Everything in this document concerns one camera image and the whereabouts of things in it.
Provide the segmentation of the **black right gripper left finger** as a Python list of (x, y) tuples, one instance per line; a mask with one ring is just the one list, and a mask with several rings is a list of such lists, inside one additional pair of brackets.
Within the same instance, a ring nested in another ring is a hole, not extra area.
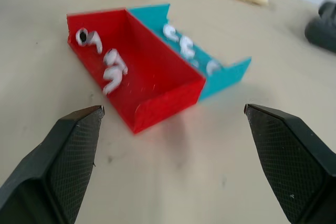
[(75, 223), (85, 196), (104, 107), (60, 118), (1, 186), (1, 223)]

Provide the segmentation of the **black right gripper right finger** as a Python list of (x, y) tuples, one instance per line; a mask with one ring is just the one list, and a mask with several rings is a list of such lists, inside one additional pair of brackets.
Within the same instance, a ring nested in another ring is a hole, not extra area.
[(262, 170), (290, 223), (335, 223), (335, 153), (289, 113), (246, 104)]

